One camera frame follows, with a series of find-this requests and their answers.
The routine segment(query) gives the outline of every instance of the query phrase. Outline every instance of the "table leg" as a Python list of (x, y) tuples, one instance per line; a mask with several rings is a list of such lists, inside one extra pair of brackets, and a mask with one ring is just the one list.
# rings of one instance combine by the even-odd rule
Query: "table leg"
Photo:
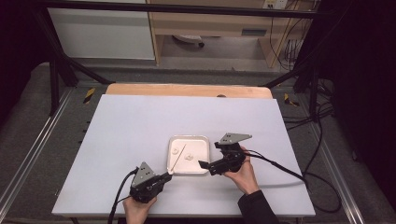
[(76, 217), (70, 217), (70, 219), (72, 220), (73, 224), (79, 224)]

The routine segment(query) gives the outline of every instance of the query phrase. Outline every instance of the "black curtain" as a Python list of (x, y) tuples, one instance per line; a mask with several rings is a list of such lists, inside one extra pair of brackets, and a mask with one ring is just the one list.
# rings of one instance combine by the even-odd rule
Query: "black curtain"
[[(334, 84), (336, 116), (358, 159), (396, 209), (396, 1), (354, 0), (335, 20), (337, 33), (323, 59), (320, 77)], [(326, 35), (328, 23), (313, 24), (300, 60)]]
[[(28, 2), (0, 1), (0, 124), (20, 99), (31, 71), (51, 59), (50, 46), (35, 23)], [(54, 30), (46, 9), (43, 14)]]

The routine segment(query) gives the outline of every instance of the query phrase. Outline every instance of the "metal frame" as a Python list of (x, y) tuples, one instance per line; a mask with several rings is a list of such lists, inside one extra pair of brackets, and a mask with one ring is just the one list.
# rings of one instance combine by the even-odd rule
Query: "metal frame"
[[(111, 84), (113, 81), (107, 80), (95, 74), (93, 71), (84, 67), (68, 57), (57, 38), (53, 29), (50, 29), (48, 21), (43, 17), (43, 9), (51, 8), (69, 8), (69, 9), (89, 9), (89, 10), (113, 10), (113, 11), (141, 11), (141, 12), (169, 12), (169, 13), (195, 13), (195, 14), (214, 14), (214, 15), (234, 15), (249, 17), (272, 17), (272, 18), (302, 18), (325, 20), (336, 15), (335, 11), (315, 12), (315, 11), (293, 11), (293, 10), (274, 10), (274, 9), (257, 9), (243, 7), (204, 7), (204, 6), (181, 6), (181, 5), (161, 5), (161, 4), (135, 4), (135, 3), (108, 3), (108, 2), (86, 2), (86, 1), (64, 1), (64, 0), (36, 0), (29, 2), (28, 7), (33, 14), (36, 23), (39, 25), (45, 37), (48, 39), (53, 57), (51, 69), (51, 95), (52, 108), (51, 114), (59, 105), (59, 96), (57, 92), (56, 76), (63, 78), (66, 86), (76, 86), (78, 79), (71, 67), (74, 67), (89, 77), (99, 81), (102, 84)], [(277, 85), (279, 80), (275, 80), (265, 86)]]
[[(84, 2), (84, 1), (65, 1), (65, 0), (36, 0), (27, 2), (30, 12), (35, 18), (36, 23), (39, 25), (41, 31), (45, 35), (50, 45), (51, 57), (50, 60), (50, 75), (51, 75), (51, 111), (53, 115), (48, 124), (44, 127), (42, 134), (37, 137), (36, 143), (32, 146), (29, 155), (22, 163), (20, 170), (16, 173), (11, 183), (8, 185), (6, 192), (0, 198), (0, 222), (5, 217), (7, 210), (11, 206), (21, 185), (32, 168), (36, 158), (47, 141), (47, 138), (56, 124), (57, 119), (62, 114), (62, 111), (67, 103), (68, 94), (63, 96), (60, 106), (59, 100), (59, 81), (58, 75), (62, 77), (66, 86), (77, 86), (78, 79), (72, 69), (76, 68), (89, 77), (99, 81), (102, 84), (110, 84), (109, 81), (102, 78), (84, 67), (80, 63), (75, 62), (69, 58), (63, 51), (56, 32), (50, 28), (49, 22), (43, 16), (43, 9), (51, 8), (69, 8), (69, 9), (90, 9), (90, 10), (115, 10), (115, 11), (143, 11), (143, 12), (168, 12), (168, 13), (195, 13), (195, 14), (214, 14), (214, 15), (234, 15), (234, 16), (249, 16), (249, 17), (272, 17), (272, 18), (301, 18), (301, 19), (314, 19), (326, 20), (333, 19), (338, 15), (336, 11), (330, 12), (314, 12), (314, 11), (292, 11), (292, 10), (273, 10), (273, 9), (256, 9), (256, 8), (241, 8), (241, 7), (202, 7), (202, 6), (180, 6), (180, 5), (158, 5), (158, 4), (133, 4), (133, 3), (108, 3), (108, 2)], [(277, 78), (269, 82), (264, 87), (272, 88), (278, 83), (281, 83), (290, 77), (294, 77), (309, 69), (312, 63), (303, 63), (293, 71), (290, 71), (285, 76)], [(314, 71), (313, 81), (317, 80), (317, 71)], [(323, 155), (325, 163), (327, 164), (331, 174), (332, 180), (336, 186), (341, 190), (346, 214), (351, 223), (363, 223), (359, 208), (354, 203), (353, 197), (347, 188), (345, 180), (343, 179), (335, 161), (327, 146), (323, 147)], [(78, 223), (76, 218), (72, 218), (74, 223)]]

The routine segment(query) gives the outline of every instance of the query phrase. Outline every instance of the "white cabinet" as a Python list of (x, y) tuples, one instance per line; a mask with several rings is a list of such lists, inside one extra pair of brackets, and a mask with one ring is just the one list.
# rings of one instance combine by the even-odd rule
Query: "white cabinet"
[(64, 52), (72, 58), (154, 60), (147, 12), (49, 8), (49, 14)]

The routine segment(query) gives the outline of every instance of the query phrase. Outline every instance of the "person's arm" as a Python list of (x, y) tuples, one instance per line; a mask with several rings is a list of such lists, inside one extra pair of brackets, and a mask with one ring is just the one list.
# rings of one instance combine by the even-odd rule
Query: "person's arm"
[(150, 207), (157, 202), (157, 197), (151, 199), (148, 203), (140, 203), (129, 197), (122, 204), (125, 210), (127, 224), (143, 224), (149, 214)]
[(238, 201), (238, 206), (246, 223), (279, 223), (257, 184), (249, 156), (245, 158), (238, 172), (226, 172), (224, 175), (231, 178), (235, 185), (244, 192)]

